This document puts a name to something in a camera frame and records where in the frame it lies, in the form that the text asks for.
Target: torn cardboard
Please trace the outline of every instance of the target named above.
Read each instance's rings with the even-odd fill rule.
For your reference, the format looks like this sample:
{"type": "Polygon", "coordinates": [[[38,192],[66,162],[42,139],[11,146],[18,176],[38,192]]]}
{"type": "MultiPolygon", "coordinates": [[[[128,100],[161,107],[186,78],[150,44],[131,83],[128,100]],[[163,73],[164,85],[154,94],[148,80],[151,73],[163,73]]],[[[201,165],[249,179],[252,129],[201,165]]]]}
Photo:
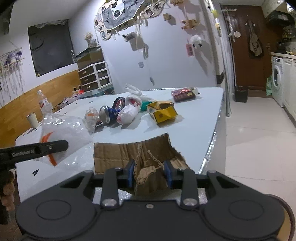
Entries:
{"type": "Polygon", "coordinates": [[[157,124],[173,119],[178,115],[174,108],[174,103],[170,101],[152,102],[147,105],[147,111],[157,124]]]}
{"type": "Polygon", "coordinates": [[[174,168],[189,168],[184,157],[170,143],[168,133],[142,142],[128,144],[94,144],[94,166],[96,173],[103,174],[114,167],[124,168],[135,160],[134,190],[138,196],[166,189],[163,162],[170,160],[174,168]]]}

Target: washing machine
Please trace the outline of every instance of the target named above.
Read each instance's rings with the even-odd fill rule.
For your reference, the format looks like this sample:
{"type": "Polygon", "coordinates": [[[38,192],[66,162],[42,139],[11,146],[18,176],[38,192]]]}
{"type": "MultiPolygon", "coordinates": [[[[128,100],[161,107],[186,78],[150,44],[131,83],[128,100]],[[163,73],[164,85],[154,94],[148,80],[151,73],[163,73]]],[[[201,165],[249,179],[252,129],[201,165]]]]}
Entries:
{"type": "Polygon", "coordinates": [[[284,60],[279,57],[271,57],[272,65],[272,97],[283,107],[284,102],[284,60]]]}

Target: green bag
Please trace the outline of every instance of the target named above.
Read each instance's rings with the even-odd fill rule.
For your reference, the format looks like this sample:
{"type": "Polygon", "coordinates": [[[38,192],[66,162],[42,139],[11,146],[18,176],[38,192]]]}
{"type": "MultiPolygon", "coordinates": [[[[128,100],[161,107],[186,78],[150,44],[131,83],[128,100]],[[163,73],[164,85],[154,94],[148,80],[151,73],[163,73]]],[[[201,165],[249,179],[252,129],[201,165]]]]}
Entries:
{"type": "Polygon", "coordinates": [[[266,81],[266,95],[272,95],[272,76],[269,76],[266,81]]]}

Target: washing machine door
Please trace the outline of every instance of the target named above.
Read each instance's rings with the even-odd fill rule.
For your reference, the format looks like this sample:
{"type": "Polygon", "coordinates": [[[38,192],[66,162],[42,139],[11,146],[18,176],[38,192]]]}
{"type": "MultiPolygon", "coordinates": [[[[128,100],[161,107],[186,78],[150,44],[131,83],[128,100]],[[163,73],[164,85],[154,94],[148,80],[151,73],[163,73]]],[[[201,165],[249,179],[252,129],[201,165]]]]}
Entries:
{"type": "Polygon", "coordinates": [[[274,66],[272,71],[272,82],[274,88],[278,90],[281,86],[281,68],[277,65],[274,66]]]}

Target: tile floor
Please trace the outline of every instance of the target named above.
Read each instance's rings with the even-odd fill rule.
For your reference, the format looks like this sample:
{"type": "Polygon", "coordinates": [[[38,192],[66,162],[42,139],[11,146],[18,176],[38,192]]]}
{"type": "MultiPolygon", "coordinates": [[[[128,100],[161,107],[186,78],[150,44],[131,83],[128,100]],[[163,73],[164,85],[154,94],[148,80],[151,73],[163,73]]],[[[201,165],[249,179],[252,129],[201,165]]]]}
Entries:
{"type": "Polygon", "coordinates": [[[226,119],[226,175],[281,197],[296,216],[296,128],[274,99],[233,101],[231,110],[226,119]]]}

